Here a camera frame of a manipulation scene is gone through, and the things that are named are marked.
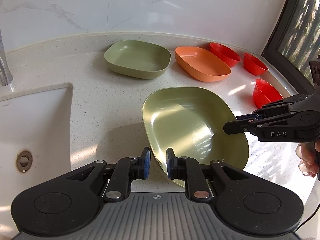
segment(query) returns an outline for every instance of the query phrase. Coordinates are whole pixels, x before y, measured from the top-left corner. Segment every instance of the orange tray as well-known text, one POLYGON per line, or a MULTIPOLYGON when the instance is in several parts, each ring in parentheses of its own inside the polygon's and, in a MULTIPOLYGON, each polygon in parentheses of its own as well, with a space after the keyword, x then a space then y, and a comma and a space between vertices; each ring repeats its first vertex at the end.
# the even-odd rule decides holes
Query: orange tray
POLYGON ((231 74, 231 69, 226 63, 205 49, 178 47, 175 52, 177 63, 197 80, 220 81, 231 74))

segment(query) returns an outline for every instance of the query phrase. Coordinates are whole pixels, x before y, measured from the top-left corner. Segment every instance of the drain ring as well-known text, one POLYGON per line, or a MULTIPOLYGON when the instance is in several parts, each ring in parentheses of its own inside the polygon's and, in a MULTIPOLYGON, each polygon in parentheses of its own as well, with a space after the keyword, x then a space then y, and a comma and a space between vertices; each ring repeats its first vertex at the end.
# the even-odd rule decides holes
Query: drain ring
POLYGON ((17 169, 20 172, 26 172, 32 164, 32 155, 28 150, 22 150, 17 156, 17 169))

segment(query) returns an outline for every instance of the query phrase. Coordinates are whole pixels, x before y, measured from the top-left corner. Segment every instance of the olive green basin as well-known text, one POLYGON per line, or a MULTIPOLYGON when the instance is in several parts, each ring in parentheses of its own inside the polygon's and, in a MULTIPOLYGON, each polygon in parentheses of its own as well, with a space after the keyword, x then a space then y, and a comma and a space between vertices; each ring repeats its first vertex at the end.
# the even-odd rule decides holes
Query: olive green basin
MULTIPOLYGON (((223 125, 236 121, 236 117, 209 90, 199 87, 157 90, 144 102, 142 119, 152 152, 165 173, 169 147, 177 157, 192 157, 200 164, 220 160, 239 169, 247 164, 249 146, 245 134, 224 133, 223 125)), ((181 180, 175 182, 184 186, 181 180)))
POLYGON ((119 74, 142 79, 161 76, 169 66, 171 54, 159 45, 125 40, 113 44, 104 54, 108 67, 119 74))

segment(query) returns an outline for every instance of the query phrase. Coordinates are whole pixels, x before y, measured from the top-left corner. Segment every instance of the marble wall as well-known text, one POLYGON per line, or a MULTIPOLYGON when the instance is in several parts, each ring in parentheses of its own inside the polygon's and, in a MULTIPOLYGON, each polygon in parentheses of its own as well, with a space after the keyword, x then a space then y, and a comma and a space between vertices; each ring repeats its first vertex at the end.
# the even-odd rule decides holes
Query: marble wall
POLYGON ((261 53, 285 0, 0 0, 5 50, 64 35, 146 31, 261 53))

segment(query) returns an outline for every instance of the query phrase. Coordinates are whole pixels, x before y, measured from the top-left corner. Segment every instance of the black cable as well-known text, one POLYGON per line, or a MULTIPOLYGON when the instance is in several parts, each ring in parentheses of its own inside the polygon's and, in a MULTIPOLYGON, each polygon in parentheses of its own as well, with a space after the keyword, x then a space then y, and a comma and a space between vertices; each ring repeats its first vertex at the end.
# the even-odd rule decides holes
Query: black cable
POLYGON ((307 223, 311 218, 313 218, 313 216, 317 213, 318 209, 320 208, 320 203, 318 205, 318 207, 316 208, 316 210, 313 212, 313 214, 306 219, 300 226, 298 226, 297 230, 299 230, 300 227, 302 227, 305 223, 307 223))

